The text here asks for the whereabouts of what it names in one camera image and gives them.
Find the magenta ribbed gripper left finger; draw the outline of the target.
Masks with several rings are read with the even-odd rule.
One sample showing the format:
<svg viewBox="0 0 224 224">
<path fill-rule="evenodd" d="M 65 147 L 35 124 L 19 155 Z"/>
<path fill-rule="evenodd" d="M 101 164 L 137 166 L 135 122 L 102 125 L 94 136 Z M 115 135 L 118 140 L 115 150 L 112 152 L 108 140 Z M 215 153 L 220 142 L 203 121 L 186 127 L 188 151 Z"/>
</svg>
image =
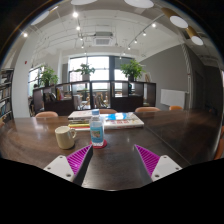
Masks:
<svg viewBox="0 0 224 224">
<path fill-rule="evenodd" d="M 88 145 L 68 156 L 59 155 L 44 170 L 81 186 L 92 156 L 93 146 Z"/>
</svg>

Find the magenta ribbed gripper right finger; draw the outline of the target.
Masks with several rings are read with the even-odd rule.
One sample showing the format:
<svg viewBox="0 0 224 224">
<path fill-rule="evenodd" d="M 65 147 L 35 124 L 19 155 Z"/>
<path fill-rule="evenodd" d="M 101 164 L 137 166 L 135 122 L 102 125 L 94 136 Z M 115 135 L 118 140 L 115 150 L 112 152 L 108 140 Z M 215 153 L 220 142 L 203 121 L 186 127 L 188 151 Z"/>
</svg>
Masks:
<svg viewBox="0 0 224 224">
<path fill-rule="evenodd" d="M 168 155 L 158 156 L 142 146 L 134 145 L 134 154 L 144 182 L 154 182 L 181 170 Z"/>
</svg>

